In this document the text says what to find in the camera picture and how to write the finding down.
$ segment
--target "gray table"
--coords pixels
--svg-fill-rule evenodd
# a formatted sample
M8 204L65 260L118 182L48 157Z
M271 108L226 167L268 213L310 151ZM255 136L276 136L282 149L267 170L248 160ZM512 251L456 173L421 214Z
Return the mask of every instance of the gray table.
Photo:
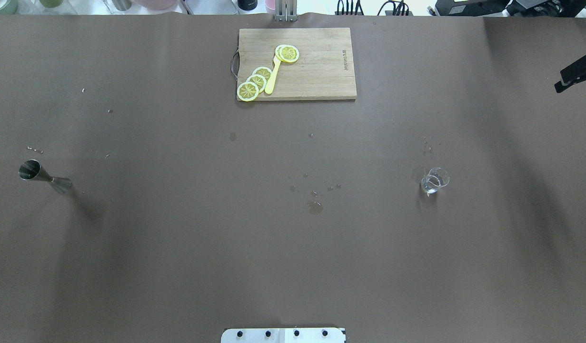
M236 102L238 30L283 27L350 27L358 99ZM0 342L586 342L584 54L580 19L0 17Z

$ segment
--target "black cup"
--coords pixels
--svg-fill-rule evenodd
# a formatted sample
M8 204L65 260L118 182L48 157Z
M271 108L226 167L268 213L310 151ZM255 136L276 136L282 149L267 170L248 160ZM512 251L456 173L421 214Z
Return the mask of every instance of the black cup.
M257 0L238 0L238 7L244 11L250 11L257 8Z

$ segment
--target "cutting board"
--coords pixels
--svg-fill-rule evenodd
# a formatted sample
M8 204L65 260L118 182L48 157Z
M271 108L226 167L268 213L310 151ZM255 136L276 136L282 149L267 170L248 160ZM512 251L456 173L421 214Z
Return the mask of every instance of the cutting board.
M240 29L238 86L256 67L273 69L280 44L296 46L299 60L283 62L273 93L255 101L356 99L350 28Z

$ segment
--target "yellow knife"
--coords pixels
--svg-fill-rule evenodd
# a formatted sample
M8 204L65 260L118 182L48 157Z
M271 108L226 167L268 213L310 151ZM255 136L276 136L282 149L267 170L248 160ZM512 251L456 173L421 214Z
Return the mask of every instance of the yellow knife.
M271 94L274 91L274 86L276 85L276 74L278 74L278 69L280 68L280 61L276 55L274 55L274 70L271 71L271 75L269 76L269 80L267 81L267 85L265 86L265 94Z

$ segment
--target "metal jigger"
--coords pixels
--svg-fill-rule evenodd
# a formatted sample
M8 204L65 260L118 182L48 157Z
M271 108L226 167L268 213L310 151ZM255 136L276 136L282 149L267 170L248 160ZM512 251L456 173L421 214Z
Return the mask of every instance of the metal jigger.
M47 170L41 167L41 163L34 159L24 162L24 164L20 166L18 172L23 180L49 182L53 189L60 194L66 193L71 187L73 187L73 182L71 182L70 179L51 177L47 174Z

